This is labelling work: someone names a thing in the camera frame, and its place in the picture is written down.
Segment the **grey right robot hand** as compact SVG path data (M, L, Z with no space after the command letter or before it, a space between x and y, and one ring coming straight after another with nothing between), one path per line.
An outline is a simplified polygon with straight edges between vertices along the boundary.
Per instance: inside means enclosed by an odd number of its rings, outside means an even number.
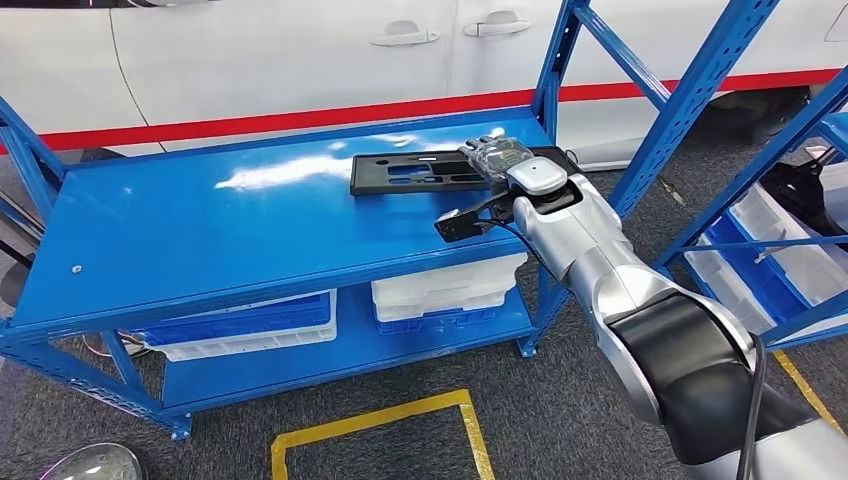
M459 147L469 165L486 181L492 193L508 188L506 172L534 157L533 152L514 137L504 135L468 139Z

